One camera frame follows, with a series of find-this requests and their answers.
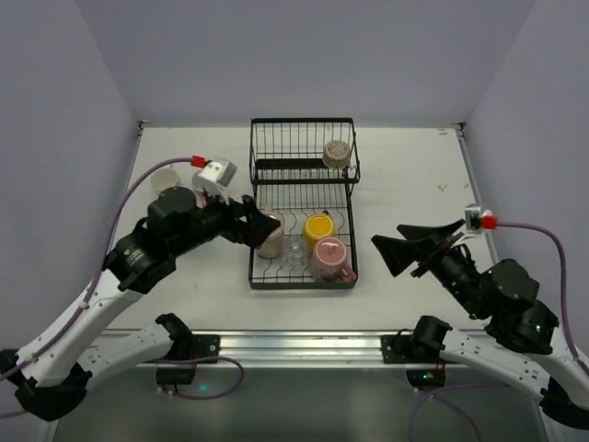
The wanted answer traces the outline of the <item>pink floral mug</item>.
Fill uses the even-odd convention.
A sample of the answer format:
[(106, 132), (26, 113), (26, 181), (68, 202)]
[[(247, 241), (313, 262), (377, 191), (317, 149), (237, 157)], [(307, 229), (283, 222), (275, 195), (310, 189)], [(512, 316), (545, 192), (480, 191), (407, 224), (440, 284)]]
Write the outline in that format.
[(311, 274), (319, 282), (352, 283), (357, 274), (349, 264), (346, 245), (335, 237), (320, 239), (314, 246), (311, 256)]

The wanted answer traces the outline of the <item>white ceramic mug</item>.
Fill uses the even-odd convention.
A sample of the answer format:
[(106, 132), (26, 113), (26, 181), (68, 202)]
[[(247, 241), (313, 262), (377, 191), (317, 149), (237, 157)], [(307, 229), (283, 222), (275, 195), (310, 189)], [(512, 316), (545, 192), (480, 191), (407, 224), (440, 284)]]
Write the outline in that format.
[(155, 194), (175, 187), (181, 187), (179, 174), (173, 168), (161, 168), (153, 172), (150, 179), (151, 189)]

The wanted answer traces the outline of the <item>salmon floral mug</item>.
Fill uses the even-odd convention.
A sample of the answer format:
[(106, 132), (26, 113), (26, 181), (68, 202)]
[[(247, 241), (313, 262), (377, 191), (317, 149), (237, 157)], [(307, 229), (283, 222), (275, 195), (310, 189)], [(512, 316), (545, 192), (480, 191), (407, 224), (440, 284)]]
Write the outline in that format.
[(199, 187), (199, 186), (193, 186), (192, 190), (195, 194), (196, 205), (199, 208), (204, 208), (207, 205), (206, 191), (202, 187)]

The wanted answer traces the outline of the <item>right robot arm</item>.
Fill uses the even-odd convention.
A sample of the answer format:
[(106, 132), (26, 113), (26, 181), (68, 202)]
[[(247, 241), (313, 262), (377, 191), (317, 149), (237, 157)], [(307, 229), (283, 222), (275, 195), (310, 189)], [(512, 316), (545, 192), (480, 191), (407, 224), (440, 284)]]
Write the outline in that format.
[(564, 315), (537, 298), (539, 283), (513, 259), (481, 272), (466, 244), (469, 233), (500, 226), (490, 213), (441, 227), (398, 226), (400, 238), (371, 241), (393, 276), (411, 264), (412, 276), (431, 273), (473, 320), (486, 320), (487, 345), (431, 315), (412, 333), (385, 338), (392, 353), (422, 363), (447, 361), (475, 368), (528, 394), (553, 421), (588, 427), (588, 359), (572, 342)]

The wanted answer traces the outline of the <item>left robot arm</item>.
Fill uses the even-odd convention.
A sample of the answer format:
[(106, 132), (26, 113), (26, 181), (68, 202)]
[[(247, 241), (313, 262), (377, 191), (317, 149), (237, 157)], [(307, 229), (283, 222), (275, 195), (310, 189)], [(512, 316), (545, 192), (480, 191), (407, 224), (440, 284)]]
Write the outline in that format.
[(193, 351), (189, 327), (176, 315), (114, 343), (92, 343), (125, 309), (176, 270), (176, 259), (217, 237), (257, 248), (278, 229), (245, 195), (212, 199), (204, 208), (186, 188), (163, 191), (133, 232), (106, 256), (99, 277), (33, 342), (1, 353), (1, 377), (16, 386), (22, 409), (58, 420), (75, 409), (100, 381), (152, 360), (185, 360)]

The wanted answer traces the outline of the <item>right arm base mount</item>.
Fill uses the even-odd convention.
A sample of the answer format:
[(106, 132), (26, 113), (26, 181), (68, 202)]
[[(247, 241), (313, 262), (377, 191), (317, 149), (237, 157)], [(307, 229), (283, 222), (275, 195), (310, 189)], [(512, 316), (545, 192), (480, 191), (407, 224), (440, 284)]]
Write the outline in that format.
[(415, 390), (437, 390), (446, 385), (447, 361), (439, 352), (414, 343), (409, 329), (381, 335), (380, 351), (384, 364), (404, 366), (405, 377)]

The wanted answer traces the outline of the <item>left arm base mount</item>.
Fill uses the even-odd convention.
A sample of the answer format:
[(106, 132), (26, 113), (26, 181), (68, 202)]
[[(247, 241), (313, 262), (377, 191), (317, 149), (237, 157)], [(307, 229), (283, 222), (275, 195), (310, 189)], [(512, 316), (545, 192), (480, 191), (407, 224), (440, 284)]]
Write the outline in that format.
[(156, 370), (156, 384), (162, 389), (172, 388), (179, 392), (179, 387), (188, 386), (196, 378), (197, 366), (187, 364), (193, 359), (204, 359), (205, 365), (216, 364), (213, 356), (219, 355), (221, 337), (218, 334), (193, 334), (180, 344), (174, 344), (163, 361), (182, 361), (172, 368), (159, 367)]

